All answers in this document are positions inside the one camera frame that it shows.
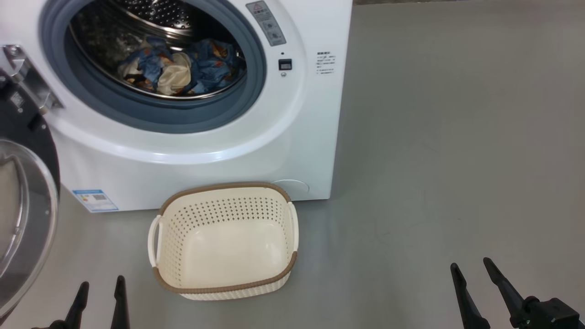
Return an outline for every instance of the door hinge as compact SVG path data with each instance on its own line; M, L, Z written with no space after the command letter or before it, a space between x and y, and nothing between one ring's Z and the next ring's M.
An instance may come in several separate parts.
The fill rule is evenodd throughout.
M63 108L22 47L17 44L0 45L0 70L29 95L41 114Z

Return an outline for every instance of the blue clothing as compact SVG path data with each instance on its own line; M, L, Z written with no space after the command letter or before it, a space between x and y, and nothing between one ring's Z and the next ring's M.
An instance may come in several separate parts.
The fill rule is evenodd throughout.
M132 82L156 92L163 68L172 63L173 57L164 39L149 36L146 41L150 47L132 53L120 62L119 67L127 66L139 58L138 69L142 71L145 80L133 79ZM205 39L192 44L184 53L191 60L191 82L178 93L179 95L213 92L228 86L243 74L234 46L229 43Z

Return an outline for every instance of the laundry basket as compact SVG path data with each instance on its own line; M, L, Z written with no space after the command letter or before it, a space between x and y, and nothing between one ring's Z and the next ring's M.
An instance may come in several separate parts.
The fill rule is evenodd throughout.
M273 292L288 280L297 249L295 207L284 190L267 183L177 193L163 204L148 236L158 282L193 300Z

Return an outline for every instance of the floor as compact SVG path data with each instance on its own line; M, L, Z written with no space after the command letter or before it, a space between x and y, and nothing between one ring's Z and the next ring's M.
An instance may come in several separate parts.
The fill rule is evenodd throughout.
M109 328L117 275L132 328L461 328L457 262L492 328L509 315L489 256L524 296L585 313L585 5L355 7L333 196L297 204L279 291L193 302L155 281L154 211L89 215L69 194L41 275L6 328Z

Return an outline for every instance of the washing machine door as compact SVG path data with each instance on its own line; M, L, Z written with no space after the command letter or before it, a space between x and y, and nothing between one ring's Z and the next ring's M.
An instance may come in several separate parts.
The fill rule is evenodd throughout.
M34 86L23 83L34 72L6 71L0 66L0 324L49 254L59 194L55 145Z

